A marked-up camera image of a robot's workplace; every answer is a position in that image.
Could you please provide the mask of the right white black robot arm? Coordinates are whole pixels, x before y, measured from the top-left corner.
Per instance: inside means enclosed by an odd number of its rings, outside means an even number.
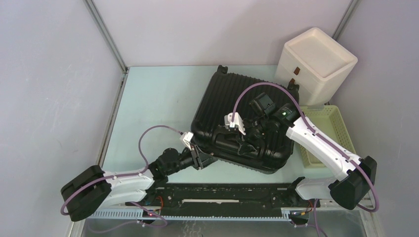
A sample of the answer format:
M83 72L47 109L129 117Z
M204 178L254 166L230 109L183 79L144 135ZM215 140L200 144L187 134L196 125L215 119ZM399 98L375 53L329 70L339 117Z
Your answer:
M361 158L333 141L310 121L290 93L286 95L291 100L289 107L278 108L265 93L252 101L253 109L261 116L255 125L256 133L285 127L286 136L312 153L334 176L331 180L304 178L296 188L288 191L288 202L301 206L307 199L329 198L349 210L359 207L377 212L377 161L371 156Z

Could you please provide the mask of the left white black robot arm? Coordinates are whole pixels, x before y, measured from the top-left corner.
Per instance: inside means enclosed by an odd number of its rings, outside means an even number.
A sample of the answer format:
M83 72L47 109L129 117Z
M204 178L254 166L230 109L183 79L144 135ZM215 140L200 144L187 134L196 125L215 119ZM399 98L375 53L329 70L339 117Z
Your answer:
M77 222L100 208L117 204L133 201L152 205L156 199L154 190L167 183L170 175L189 167L200 170L216 161L216 157L200 150L185 148L179 152L168 148L140 170L111 172L92 165L61 188L64 204L60 212Z

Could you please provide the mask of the black ribbed hard-shell suitcase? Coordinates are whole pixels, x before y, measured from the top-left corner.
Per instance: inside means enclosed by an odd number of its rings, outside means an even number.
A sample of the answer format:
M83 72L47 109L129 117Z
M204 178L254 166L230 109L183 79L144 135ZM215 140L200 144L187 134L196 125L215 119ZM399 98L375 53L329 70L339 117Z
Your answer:
M218 66L191 123L194 143L223 161L275 173L293 153L286 131L299 117L298 90Z

